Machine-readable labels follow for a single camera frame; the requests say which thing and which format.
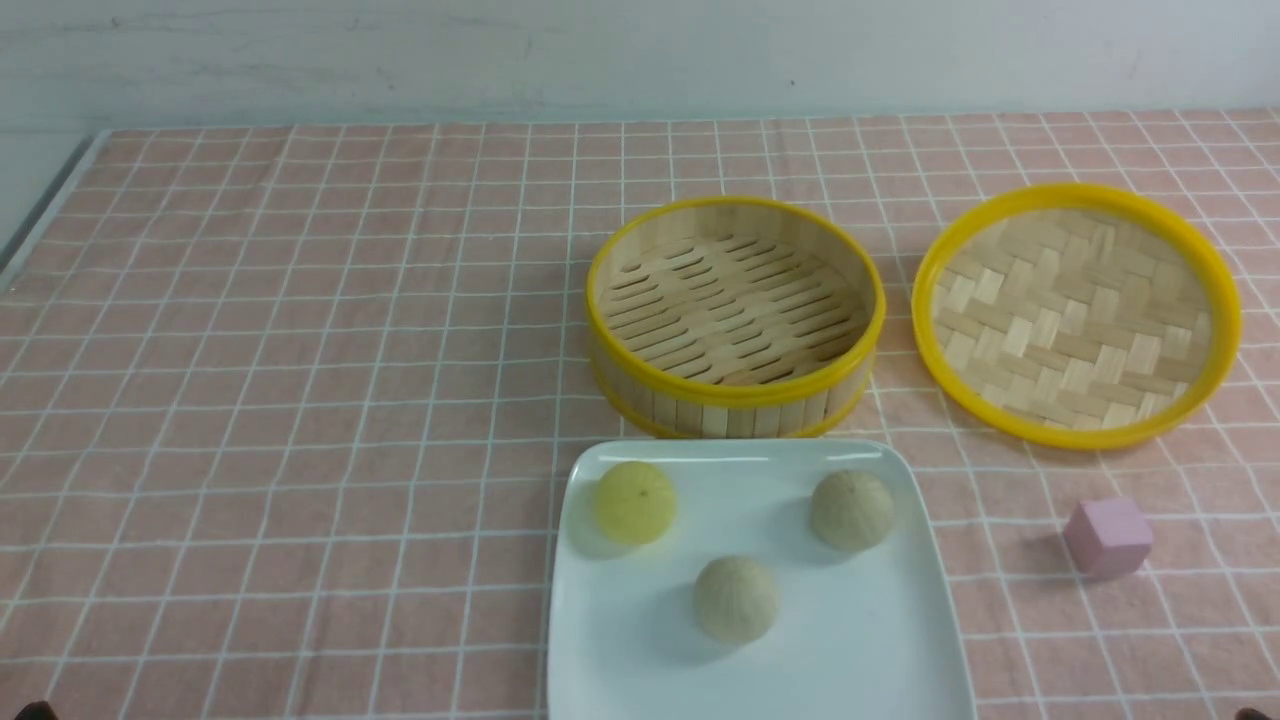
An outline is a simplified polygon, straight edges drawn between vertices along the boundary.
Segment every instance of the woven bamboo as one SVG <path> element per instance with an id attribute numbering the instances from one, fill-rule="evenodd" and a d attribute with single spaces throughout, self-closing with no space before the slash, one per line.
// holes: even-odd
<path id="1" fill-rule="evenodd" d="M 588 310 L 596 378 L 636 424 L 785 437 L 852 409 L 883 291 L 865 254 L 818 217 L 708 199 L 620 231 L 591 268 Z"/>
<path id="2" fill-rule="evenodd" d="M 1199 275 L 1114 215 L 1037 210 L 977 233 L 940 273 L 945 361 L 987 402 L 1074 430 L 1139 423 L 1199 378 L 1213 340 Z"/>

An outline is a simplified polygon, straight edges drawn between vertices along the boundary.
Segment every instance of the square plate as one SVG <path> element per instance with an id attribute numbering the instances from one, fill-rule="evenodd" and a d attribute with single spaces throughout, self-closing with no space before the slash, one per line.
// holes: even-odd
<path id="1" fill-rule="evenodd" d="M 671 477 L 675 524 L 631 552 L 595 529 L 611 466 Z M 836 470 L 888 486 L 895 524 L 849 557 L 810 530 L 809 496 Z M 552 582 L 552 720 L 977 717 L 951 593 L 924 503 L 891 448 L 849 439 L 620 441 L 577 460 Z M 726 648 L 698 629 L 692 583 L 723 555 L 769 566 L 782 593 L 759 641 Z"/>

